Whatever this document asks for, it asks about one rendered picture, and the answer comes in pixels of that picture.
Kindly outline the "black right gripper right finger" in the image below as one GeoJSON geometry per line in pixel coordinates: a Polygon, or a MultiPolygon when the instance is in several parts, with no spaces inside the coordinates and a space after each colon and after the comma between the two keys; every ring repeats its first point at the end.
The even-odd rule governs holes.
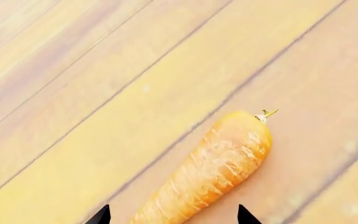
{"type": "Polygon", "coordinates": [[[262,224],[253,214],[243,205],[238,207],[238,224],[262,224]]]}

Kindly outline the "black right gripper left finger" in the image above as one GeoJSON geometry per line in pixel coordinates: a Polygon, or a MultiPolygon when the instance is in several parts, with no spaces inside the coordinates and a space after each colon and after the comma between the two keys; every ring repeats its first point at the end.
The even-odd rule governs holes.
{"type": "Polygon", "coordinates": [[[109,205],[103,206],[85,224],[110,224],[111,214],[109,205]]]}

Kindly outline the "orange carrot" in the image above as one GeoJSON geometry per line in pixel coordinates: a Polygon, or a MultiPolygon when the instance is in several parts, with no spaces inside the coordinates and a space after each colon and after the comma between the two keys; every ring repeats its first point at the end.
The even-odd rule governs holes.
{"type": "Polygon", "coordinates": [[[272,148],[271,115],[235,111],[216,121],[129,224],[183,224],[244,182],[272,148]]]}

